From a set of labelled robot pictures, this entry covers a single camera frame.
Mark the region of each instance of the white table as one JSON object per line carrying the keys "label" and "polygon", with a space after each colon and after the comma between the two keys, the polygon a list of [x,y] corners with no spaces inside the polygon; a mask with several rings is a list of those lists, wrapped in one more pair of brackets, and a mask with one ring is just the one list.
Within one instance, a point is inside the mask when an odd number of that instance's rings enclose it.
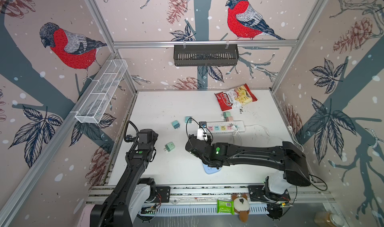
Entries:
{"label": "white table", "polygon": [[[263,183],[266,176],[276,170],[269,167],[256,165],[223,166],[222,169],[208,175],[200,159],[185,150],[187,134],[185,133],[185,116],[192,116],[197,122],[222,121],[222,111],[214,95],[217,91],[163,91],[139,92],[131,121],[137,128],[151,128],[159,134],[155,144],[157,154],[142,178],[154,178],[157,185],[175,184],[240,184]],[[268,90],[253,90],[258,99],[240,109],[230,110],[234,120],[242,120],[245,125],[259,124],[266,127],[271,136],[277,136],[285,141],[291,141],[280,113]],[[179,129],[174,129],[171,122],[178,120]],[[192,121],[188,124],[188,133],[197,133],[197,124]],[[127,134],[135,135],[132,127]],[[215,142],[233,143],[232,134],[214,134]],[[268,137],[260,127],[246,127],[241,133],[243,146],[272,147],[281,145],[281,140]],[[164,151],[169,142],[175,144],[171,152]],[[113,172],[108,185],[114,186],[124,172],[127,163],[125,154],[132,143],[122,142],[118,156],[113,167]]]}

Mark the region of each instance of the jar lid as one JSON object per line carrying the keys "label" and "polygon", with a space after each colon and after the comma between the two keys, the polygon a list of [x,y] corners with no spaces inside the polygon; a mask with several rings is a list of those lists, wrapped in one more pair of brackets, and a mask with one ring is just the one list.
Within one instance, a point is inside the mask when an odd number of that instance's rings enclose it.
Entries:
{"label": "jar lid", "polygon": [[337,214],[330,214],[329,218],[331,222],[336,226],[336,227],[343,227],[344,226],[344,220],[343,218],[340,217],[340,215]]}

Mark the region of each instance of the black metal basket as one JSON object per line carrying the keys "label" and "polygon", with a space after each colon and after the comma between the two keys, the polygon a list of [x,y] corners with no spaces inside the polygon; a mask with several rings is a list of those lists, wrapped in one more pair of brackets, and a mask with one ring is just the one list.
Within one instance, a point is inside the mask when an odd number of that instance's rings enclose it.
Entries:
{"label": "black metal basket", "polygon": [[175,66],[234,66],[239,59],[237,44],[175,45]]}

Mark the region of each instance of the bag of chips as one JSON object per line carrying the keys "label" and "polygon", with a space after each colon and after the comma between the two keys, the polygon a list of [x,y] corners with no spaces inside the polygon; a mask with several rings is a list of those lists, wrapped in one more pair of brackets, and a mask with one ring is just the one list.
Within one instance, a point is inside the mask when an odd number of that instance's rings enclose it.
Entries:
{"label": "bag of chips", "polygon": [[231,213],[234,215],[235,209],[233,208],[233,201],[217,200],[217,212],[218,213]]}
{"label": "bag of chips", "polygon": [[247,84],[215,95],[222,111],[240,108],[247,103],[257,101]]}

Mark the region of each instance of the white wire basket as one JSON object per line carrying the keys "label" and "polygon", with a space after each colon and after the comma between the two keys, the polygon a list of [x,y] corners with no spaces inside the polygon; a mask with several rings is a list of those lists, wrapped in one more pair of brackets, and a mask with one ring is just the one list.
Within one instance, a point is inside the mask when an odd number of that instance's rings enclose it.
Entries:
{"label": "white wire basket", "polygon": [[126,70],[125,60],[114,59],[109,63],[75,116],[80,123],[100,122]]}

